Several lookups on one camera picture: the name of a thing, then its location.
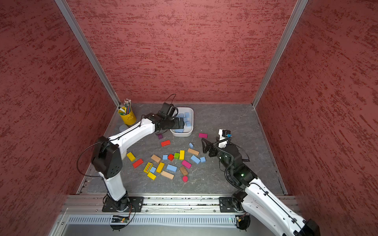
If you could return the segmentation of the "white plastic tub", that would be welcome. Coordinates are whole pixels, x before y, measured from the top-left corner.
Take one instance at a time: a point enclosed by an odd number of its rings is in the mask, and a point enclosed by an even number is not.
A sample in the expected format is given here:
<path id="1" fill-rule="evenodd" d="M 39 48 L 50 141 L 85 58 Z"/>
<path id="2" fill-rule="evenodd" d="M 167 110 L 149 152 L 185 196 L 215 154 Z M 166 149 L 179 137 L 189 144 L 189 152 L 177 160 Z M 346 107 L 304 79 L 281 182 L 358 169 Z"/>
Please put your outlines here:
<path id="1" fill-rule="evenodd" d="M 190 113 L 190 117 L 189 118 L 186 118 L 184 117 L 184 122 L 185 122 L 185 126 L 184 126 L 184 132 L 183 133 L 176 133 L 174 132 L 174 129 L 171 129 L 171 133 L 173 134 L 173 136 L 175 137 L 189 137 L 191 136 L 193 130 L 194 130 L 194 110 L 190 107 L 178 107 L 178 113 L 177 114 L 180 114 L 180 113 L 183 113 L 185 115 L 186 112 L 189 112 Z M 192 127 L 187 127 L 186 126 L 186 122 L 187 121 L 190 121 L 192 123 Z"/>

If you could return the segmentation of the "yellow block under arm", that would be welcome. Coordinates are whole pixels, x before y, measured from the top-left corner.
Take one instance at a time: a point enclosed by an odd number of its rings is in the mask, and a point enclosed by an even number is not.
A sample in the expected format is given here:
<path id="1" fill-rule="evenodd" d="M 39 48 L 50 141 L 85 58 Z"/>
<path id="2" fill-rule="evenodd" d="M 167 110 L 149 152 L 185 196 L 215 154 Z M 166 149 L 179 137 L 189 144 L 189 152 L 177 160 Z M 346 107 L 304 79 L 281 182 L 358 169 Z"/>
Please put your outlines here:
<path id="1" fill-rule="evenodd" d="M 131 152 L 127 153 L 127 157 L 131 162 L 136 160 L 136 157 Z"/>

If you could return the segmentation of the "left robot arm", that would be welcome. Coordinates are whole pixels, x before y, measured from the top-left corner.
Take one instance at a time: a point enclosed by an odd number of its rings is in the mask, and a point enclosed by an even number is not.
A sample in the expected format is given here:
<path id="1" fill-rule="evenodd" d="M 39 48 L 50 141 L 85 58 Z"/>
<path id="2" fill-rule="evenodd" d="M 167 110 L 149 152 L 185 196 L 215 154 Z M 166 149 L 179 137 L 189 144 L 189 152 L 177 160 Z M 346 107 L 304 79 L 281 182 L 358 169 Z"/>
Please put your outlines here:
<path id="1" fill-rule="evenodd" d="M 183 129 L 183 118 L 162 118 L 150 113 L 131 128 L 106 138 L 98 138 L 94 145 L 92 165 L 103 179 L 107 195 L 117 204 L 128 202 L 128 193 L 123 185 L 120 172 L 123 168 L 123 154 L 129 147 L 144 137 L 160 130 Z"/>

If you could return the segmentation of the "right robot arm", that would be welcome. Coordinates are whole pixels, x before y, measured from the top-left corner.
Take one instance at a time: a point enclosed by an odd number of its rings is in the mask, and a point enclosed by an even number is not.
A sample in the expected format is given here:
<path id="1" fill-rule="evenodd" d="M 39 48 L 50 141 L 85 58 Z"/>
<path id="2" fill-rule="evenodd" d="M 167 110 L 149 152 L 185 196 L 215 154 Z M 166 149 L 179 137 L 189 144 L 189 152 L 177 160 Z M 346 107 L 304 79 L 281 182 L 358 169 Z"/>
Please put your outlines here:
<path id="1" fill-rule="evenodd" d="M 319 225 L 304 219 L 263 184 L 243 161 L 238 147 L 230 138 L 214 143 L 202 138 L 203 152 L 217 157 L 224 166 L 224 177 L 237 191 L 232 195 L 232 207 L 258 219 L 276 236 L 319 236 Z"/>

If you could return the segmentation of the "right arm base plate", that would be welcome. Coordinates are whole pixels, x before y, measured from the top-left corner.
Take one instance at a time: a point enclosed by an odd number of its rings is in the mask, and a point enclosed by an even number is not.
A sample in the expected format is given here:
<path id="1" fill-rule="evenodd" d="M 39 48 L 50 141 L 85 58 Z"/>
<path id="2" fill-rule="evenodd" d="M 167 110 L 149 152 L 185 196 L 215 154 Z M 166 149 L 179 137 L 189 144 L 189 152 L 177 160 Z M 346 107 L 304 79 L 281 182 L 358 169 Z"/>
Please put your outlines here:
<path id="1" fill-rule="evenodd" d="M 235 197 L 219 198 L 220 212 L 245 212 L 241 202 Z"/>

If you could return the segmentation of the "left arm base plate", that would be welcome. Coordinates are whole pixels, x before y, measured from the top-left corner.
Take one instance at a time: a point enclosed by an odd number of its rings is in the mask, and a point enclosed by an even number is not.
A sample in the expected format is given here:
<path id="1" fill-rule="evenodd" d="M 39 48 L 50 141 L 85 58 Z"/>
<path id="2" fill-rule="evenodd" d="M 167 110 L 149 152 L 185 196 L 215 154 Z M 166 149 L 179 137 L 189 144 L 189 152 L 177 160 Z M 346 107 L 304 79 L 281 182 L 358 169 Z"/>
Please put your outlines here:
<path id="1" fill-rule="evenodd" d="M 113 200 L 110 196 L 106 195 L 103 201 L 102 212 L 141 212 L 144 197 L 123 197 L 118 201 Z"/>

